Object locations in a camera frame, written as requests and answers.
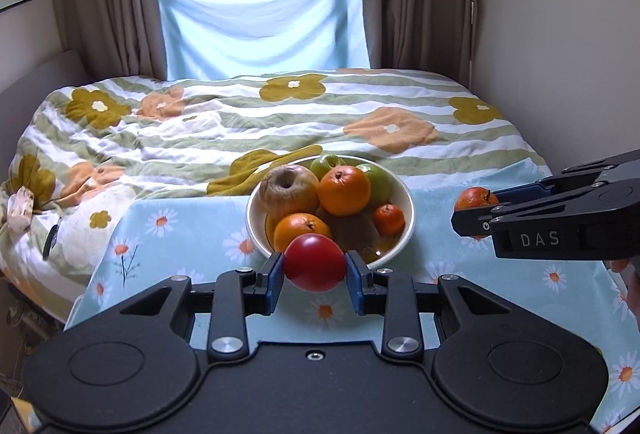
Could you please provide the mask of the cream ceramic bowl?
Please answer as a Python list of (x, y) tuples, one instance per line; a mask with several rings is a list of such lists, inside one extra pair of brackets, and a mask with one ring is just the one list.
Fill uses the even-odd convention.
[(390, 170), (371, 160), (325, 154), (258, 176), (245, 220), (262, 254), (317, 233), (344, 250), (357, 251), (376, 269), (408, 245), (416, 210), (408, 187)]

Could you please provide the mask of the light blue window cloth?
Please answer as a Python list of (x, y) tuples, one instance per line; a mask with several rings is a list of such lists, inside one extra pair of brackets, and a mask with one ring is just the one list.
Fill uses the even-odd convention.
[(367, 68), (362, 0), (160, 0), (170, 80)]

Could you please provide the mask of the red cherry tomato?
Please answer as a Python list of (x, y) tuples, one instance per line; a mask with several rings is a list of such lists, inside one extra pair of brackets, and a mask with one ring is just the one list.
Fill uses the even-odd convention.
[(283, 272), (300, 290), (328, 292), (346, 276), (345, 254), (326, 236), (300, 235), (285, 250)]

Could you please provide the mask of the floral striped duvet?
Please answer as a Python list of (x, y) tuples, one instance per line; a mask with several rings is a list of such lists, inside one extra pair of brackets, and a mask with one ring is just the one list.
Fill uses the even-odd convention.
[[(263, 168), (321, 154), (374, 161), (409, 186), (519, 162), (547, 171), (496, 107), (433, 72), (106, 79), (50, 93), (18, 139), (1, 196), (27, 187), (34, 214), (24, 233), (2, 226), (1, 272), (65, 321), (131, 202), (246, 195)], [(58, 255), (46, 261), (58, 220)]]

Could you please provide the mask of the large yellowish wrinkled apple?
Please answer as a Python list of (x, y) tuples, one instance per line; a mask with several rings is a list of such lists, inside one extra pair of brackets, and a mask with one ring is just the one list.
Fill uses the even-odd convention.
[(281, 220), (292, 213), (314, 213), (319, 206), (319, 181), (303, 165), (278, 165), (258, 186), (258, 200), (265, 213)]

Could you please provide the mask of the crumpled pink white wrapper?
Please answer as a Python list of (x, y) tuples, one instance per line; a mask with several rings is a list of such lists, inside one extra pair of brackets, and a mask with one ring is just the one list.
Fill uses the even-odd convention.
[(34, 194), (25, 186), (10, 196), (6, 206), (6, 221), (15, 234), (24, 233), (32, 223), (34, 201)]

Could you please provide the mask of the blue daisy tablecloth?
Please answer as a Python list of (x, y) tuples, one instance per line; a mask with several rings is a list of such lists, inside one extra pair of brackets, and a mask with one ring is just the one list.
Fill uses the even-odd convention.
[[(524, 309), (582, 336), (602, 350), (608, 393), (594, 427), (612, 431), (639, 406), (639, 330), (620, 278), (597, 262), (503, 260), (489, 239), (458, 236), (451, 228), (461, 185), (411, 182), (416, 228), (396, 269), (434, 283), (457, 274)], [(207, 283), (237, 267), (259, 267), (264, 257), (250, 240), (243, 197), (135, 202), (119, 219), (104, 258), (75, 313), (84, 321), (160, 280), (188, 276)], [(382, 319), (359, 316), (347, 290), (308, 293), (285, 286), (277, 310), (247, 321), (250, 341), (378, 341)]]

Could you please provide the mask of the brown kiwi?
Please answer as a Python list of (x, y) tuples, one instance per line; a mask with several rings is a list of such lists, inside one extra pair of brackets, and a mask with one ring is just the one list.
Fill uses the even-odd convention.
[(347, 217), (336, 217), (320, 208), (317, 215), (329, 226), (333, 240), (343, 251), (355, 250), (367, 263), (378, 259), (380, 234), (367, 214), (356, 213)]

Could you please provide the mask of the green apple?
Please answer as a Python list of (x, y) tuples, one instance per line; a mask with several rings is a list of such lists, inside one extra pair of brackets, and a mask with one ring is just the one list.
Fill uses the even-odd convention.
[(332, 169), (344, 165), (344, 160), (334, 154), (323, 154), (311, 162), (310, 171), (321, 181), (326, 173)]
[(362, 171), (370, 182), (371, 191), (367, 208), (373, 210), (385, 205), (392, 191), (386, 172), (373, 163), (360, 163), (357, 169)]

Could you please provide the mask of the grey bed headboard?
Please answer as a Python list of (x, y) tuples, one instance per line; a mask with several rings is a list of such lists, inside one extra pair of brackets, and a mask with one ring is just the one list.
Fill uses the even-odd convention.
[(1, 181), (8, 178), (17, 141), (44, 99), (65, 87), (93, 83), (76, 51), (58, 54), (18, 79), (1, 93)]

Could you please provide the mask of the large orange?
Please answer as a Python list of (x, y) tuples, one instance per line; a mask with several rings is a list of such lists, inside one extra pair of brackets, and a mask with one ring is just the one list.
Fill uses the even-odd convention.
[(317, 189), (322, 208), (336, 217), (362, 211), (369, 202), (370, 191), (367, 176), (351, 165), (340, 165), (326, 173)]
[(294, 239), (305, 234), (319, 234), (331, 238), (329, 225), (310, 213), (292, 213), (278, 222), (273, 231), (272, 246), (284, 252)]

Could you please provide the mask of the black remote on bed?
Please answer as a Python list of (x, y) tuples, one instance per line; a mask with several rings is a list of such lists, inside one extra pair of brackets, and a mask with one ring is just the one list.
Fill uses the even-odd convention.
[(58, 220), (55, 225), (50, 228), (42, 251), (43, 260), (49, 261), (53, 259), (55, 255), (58, 255), (58, 233), (60, 232), (61, 224), (62, 221)]

